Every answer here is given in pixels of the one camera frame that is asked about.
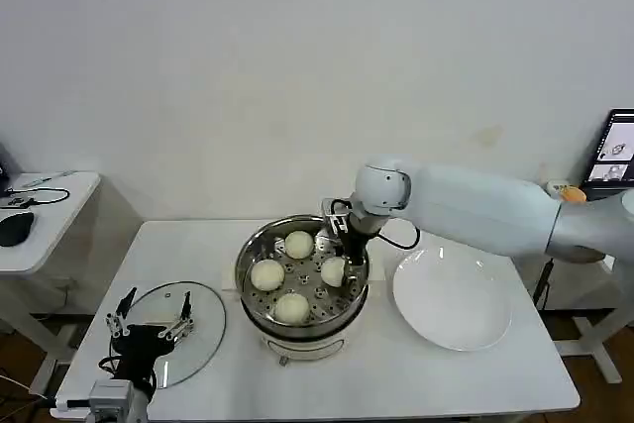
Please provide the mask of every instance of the laptop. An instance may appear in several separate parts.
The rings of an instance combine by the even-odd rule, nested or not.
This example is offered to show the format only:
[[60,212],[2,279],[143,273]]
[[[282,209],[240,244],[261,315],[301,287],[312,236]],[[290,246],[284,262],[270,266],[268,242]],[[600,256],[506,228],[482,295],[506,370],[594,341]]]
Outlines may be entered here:
[[581,181],[587,200],[634,187],[634,109],[613,109]]

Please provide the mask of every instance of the steamed bun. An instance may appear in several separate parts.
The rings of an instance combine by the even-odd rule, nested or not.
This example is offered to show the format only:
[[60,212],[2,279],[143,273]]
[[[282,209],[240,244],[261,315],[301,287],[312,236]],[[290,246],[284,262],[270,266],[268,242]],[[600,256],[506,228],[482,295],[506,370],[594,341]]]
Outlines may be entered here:
[[313,237],[306,232],[293,232],[284,240],[286,254],[296,260],[301,260],[310,256],[315,247]]
[[294,292],[281,296],[274,310],[275,319],[290,325],[301,324],[309,313],[308,299]]
[[328,258],[321,265],[321,279],[333,287],[341,286],[344,280],[346,261],[340,257]]
[[251,283],[260,291],[273,291],[284,282],[284,268],[275,260],[262,260],[251,269]]

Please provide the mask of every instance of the orange object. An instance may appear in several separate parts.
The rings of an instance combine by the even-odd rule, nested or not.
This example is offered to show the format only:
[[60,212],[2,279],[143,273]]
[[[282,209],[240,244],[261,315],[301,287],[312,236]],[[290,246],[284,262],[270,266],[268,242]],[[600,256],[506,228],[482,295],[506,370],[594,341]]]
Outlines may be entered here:
[[561,192],[562,198],[567,202],[585,202],[585,194],[576,187],[564,187]]

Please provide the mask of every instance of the laptop screen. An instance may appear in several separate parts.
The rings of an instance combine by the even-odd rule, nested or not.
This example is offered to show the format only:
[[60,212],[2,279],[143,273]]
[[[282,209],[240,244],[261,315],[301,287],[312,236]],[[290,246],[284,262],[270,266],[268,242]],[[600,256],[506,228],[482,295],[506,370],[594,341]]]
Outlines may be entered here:
[[634,109],[612,110],[581,186],[634,187]]

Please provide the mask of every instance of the computer mouse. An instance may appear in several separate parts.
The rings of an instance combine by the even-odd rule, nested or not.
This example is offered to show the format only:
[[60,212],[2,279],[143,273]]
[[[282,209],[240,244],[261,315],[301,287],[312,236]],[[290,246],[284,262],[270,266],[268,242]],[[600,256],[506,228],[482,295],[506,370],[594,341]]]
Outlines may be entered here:
[[0,221],[0,247],[15,247],[31,233],[35,220],[33,212],[16,213]]

